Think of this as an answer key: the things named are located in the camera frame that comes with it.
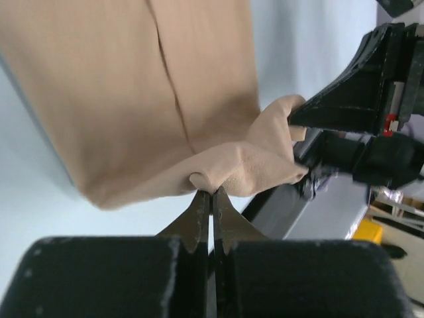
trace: red component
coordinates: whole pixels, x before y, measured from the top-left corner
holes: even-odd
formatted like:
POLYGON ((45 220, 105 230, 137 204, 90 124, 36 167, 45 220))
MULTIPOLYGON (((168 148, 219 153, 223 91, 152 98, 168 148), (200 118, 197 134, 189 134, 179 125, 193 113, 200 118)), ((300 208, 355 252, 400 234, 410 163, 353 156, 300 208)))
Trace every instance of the red component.
POLYGON ((384 132, 383 136, 391 137, 393 136, 393 131, 390 129, 390 124, 392 121, 396 121, 398 119, 398 116, 395 114, 389 114, 386 117, 386 121, 384 122, 384 132))

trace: cloth fold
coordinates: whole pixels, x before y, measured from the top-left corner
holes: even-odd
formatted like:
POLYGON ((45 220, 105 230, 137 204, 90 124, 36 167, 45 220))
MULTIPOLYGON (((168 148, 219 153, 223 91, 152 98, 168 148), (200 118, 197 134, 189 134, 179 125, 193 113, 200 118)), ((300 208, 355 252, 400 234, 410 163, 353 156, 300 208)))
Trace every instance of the cloth fold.
POLYGON ((75 185, 110 209, 298 181, 283 97, 262 113, 245 0, 0 2, 0 53, 75 185))

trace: folded cloth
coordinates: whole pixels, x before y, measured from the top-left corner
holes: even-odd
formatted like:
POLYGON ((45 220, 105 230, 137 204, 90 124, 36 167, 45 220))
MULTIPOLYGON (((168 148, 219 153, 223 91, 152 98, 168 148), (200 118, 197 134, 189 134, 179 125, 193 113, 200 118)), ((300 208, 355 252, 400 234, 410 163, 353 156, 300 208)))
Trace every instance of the folded cloth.
POLYGON ((0 53, 78 189, 115 208, 298 181, 283 97, 262 113, 245 0, 0 1, 0 53))

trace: towel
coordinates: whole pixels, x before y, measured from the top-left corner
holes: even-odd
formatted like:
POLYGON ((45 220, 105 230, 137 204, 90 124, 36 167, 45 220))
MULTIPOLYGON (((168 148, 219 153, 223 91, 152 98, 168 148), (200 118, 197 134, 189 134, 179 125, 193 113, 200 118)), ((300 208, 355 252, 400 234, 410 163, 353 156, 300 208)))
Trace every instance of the towel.
POLYGON ((282 97, 263 112, 245 0, 0 2, 0 54, 76 187, 113 209, 250 196, 307 170, 282 97))

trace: yellow box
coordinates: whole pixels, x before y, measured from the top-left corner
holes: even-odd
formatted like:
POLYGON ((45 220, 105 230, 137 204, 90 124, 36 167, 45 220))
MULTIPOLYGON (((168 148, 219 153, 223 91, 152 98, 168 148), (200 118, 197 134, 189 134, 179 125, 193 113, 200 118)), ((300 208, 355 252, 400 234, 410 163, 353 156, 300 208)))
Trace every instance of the yellow box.
POLYGON ((362 220, 352 237, 352 240, 369 240, 376 244, 382 242, 383 228, 369 220, 362 220))

